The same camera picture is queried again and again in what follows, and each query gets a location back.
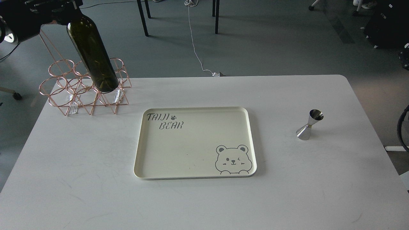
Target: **shoe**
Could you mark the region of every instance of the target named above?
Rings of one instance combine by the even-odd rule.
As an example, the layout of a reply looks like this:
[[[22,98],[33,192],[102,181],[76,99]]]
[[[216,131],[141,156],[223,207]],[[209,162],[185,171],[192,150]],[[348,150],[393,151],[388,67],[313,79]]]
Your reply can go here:
[[[378,3],[375,0],[373,0],[372,2],[362,4],[361,7],[364,9],[373,9],[374,7],[376,7],[377,4]],[[354,0],[353,5],[357,7],[359,5],[359,0]]]
[[[376,5],[378,5],[378,3],[375,0],[373,0],[372,2],[362,4],[362,8],[373,9],[374,7],[376,7]]]

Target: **white cable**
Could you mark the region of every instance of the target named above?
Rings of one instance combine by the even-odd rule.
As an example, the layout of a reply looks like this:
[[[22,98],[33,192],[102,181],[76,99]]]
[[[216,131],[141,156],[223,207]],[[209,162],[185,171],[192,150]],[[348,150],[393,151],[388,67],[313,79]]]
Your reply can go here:
[[[193,5],[189,5],[190,2],[193,3],[192,0],[186,0],[186,1],[184,2],[184,5],[185,5],[185,6],[188,6],[188,7],[187,7],[187,15],[188,15],[188,18],[189,18],[190,36],[192,37],[193,51],[195,52],[195,55],[196,55],[196,57],[198,58],[198,60],[199,60],[199,62],[200,62],[200,66],[202,67],[202,70],[203,70],[203,71],[209,71],[209,72],[211,72],[211,75],[214,76],[214,75],[216,74],[215,72],[213,73],[211,70],[205,70],[205,69],[203,69],[203,64],[202,64],[202,62],[200,61],[198,54],[196,53],[195,43],[193,42],[192,26],[190,25],[190,11],[189,11],[189,7],[194,7],[194,6],[196,6],[196,5],[198,4],[199,0],[196,2],[196,5],[194,5],[194,4],[193,4]]]
[[[196,4],[193,2],[193,0],[186,0],[184,2],[184,5],[187,7],[195,7],[198,5],[198,3],[199,3],[199,0],[197,0]]]

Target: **tray rim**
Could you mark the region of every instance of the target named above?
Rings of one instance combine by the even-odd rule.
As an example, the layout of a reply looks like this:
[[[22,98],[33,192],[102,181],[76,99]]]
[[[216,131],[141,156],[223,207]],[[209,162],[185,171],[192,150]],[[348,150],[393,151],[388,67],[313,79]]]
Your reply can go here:
[[[143,125],[143,121],[144,121],[144,117],[146,115],[146,113],[149,110],[166,110],[166,109],[171,109],[171,110],[178,110],[178,109],[224,109],[224,108],[237,108],[237,109],[241,109],[245,116],[246,116],[246,125],[248,127],[248,135],[249,135],[249,144],[251,146],[252,149],[252,154],[253,154],[253,158],[254,158],[254,162],[252,162],[252,173],[250,174],[244,174],[244,175],[239,175],[239,174],[230,174],[230,175],[225,175],[225,176],[187,176],[187,177],[143,177],[143,176],[139,176],[136,173],[136,161],[137,161],[137,157],[138,157],[138,150],[139,150],[139,142],[141,140],[141,134],[142,134],[142,125]],[[135,162],[134,162],[134,174],[137,178],[140,178],[142,180],[187,180],[187,179],[210,179],[210,178],[246,178],[246,177],[251,177],[253,176],[256,171],[257,171],[257,161],[256,161],[256,153],[254,151],[254,143],[253,143],[253,134],[252,134],[252,129],[250,126],[250,119],[249,119],[249,114],[246,108],[242,107],[242,106],[215,106],[215,107],[169,107],[169,108],[149,108],[147,110],[145,110],[142,114],[142,118],[141,118],[141,128],[139,129],[139,137],[138,137],[138,143],[137,143],[137,148],[136,148],[136,155],[135,155]]]

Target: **bear ear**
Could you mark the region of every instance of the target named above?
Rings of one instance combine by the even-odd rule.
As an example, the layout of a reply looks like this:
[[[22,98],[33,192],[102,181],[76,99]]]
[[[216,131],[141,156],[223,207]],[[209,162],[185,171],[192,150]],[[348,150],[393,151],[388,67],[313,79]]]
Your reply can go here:
[[[249,148],[247,148],[247,146],[241,144],[237,147],[237,149],[243,151],[244,153],[247,153],[249,151]]]
[[[216,148],[216,152],[217,152],[217,154],[220,154],[222,151],[224,151],[224,150],[226,150],[227,148],[226,148],[226,146],[224,146],[224,145],[219,145],[219,146],[217,146],[217,148]]]

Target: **caster wheel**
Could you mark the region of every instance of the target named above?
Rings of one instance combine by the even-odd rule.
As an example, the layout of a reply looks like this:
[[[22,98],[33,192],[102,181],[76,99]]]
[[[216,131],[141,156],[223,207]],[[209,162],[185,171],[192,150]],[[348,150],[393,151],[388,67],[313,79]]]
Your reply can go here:
[[[15,92],[13,94],[13,98],[16,99],[16,100],[21,100],[22,99],[21,95],[18,92]]]

